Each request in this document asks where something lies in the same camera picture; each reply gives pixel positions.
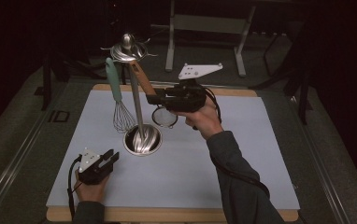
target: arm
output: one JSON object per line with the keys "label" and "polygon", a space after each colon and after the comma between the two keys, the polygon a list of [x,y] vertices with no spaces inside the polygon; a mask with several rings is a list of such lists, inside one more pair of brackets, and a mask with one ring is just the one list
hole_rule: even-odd
{"label": "arm", "polygon": [[103,206],[105,187],[109,175],[98,185],[86,185],[77,180],[76,193],[79,204],[73,218],[75,224],[104,223],[105,207]]}
{"label": "arm", "polygon": [[[225,169],[257,179],[258,173],[242,157],[234,135],[224,131],[213,102],[194,113],[173,112],[186,117],[186,123],[196,126],[207,140],[210,157]],[[217,168],[222,207],[228,223],[284,223],[278,211],[258,187],[231,177]]]}

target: gray sleeve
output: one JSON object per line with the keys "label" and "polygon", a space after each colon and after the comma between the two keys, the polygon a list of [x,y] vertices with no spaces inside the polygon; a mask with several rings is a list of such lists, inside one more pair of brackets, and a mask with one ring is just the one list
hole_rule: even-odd
{"label": "gray sleeve", "polygon": [[105,207],[97,202],[80,202],[73,218],[74,224],[104,223]]}
{"label": "gray sleeve", "polygon": [[[210,157],[227,170],[259,180],[258,173],[242,157],[232,132],[225,131],[207,140]],[[258,187],[217,169],[222,207],[228,223],[284,223],[266,194]]]}

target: whisk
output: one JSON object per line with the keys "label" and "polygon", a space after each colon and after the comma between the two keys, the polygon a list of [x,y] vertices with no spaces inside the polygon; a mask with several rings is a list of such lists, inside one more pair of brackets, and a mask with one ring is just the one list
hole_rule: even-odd
{"label": "whisk", "polygon": [[112,90],[112,95],[116,102],[114,111],[114,128],[118,133],[126,133],[136,125],[136,120],[122,102],[117,69],[115,68],[114,62],[110,58],[106,58],[106,73]]}

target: white mounting plate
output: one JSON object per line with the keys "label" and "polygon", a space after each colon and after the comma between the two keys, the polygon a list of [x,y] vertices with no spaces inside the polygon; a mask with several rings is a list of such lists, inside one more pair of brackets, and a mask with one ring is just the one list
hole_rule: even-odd
{"label": "white mounting plate", "polygon": [[188,78],[202,77],[220,69],[222,69],[221,63],[212,65],[189,65],[185,63],[184,67],[178,75],[178,79],[182,80]]}
{"label": "white mounting plate", "polygon": [[79,172],[82,173],[100,159],[100,155],[85,147],[80,161]]}

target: person's left hand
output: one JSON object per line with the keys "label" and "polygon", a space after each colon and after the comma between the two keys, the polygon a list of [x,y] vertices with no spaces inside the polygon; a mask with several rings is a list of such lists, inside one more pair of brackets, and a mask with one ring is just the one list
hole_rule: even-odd
{"label": "person's left hand", "polygon": [[105,188],[109,179],[107,175],[98,185],[86,185],[79,181],[78,170],[76,171],[77,182],[74,185],[80,202],[98,202],[103,203]]}

